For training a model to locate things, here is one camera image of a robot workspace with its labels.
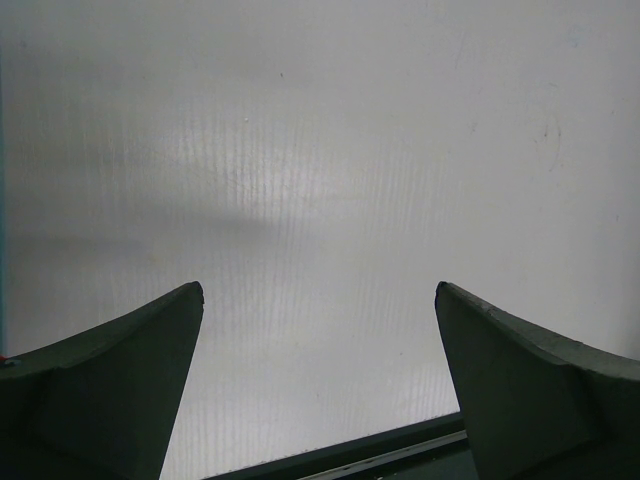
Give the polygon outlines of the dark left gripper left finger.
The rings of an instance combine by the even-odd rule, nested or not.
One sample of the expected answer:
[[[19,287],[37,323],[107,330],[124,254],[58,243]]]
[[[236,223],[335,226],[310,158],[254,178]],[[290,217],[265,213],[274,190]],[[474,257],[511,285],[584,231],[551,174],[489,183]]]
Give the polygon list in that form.
[[[204,313],[186,283],[1,367],[4,479],[157,479]]]

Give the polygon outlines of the dark left gripper right finger tip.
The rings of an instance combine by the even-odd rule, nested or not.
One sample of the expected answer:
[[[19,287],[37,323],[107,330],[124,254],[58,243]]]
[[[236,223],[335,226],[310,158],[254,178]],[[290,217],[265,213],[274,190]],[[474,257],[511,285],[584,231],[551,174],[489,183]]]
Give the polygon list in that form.
[[[639,363],[441,282],[435,311],[482,479],[636,479]]]

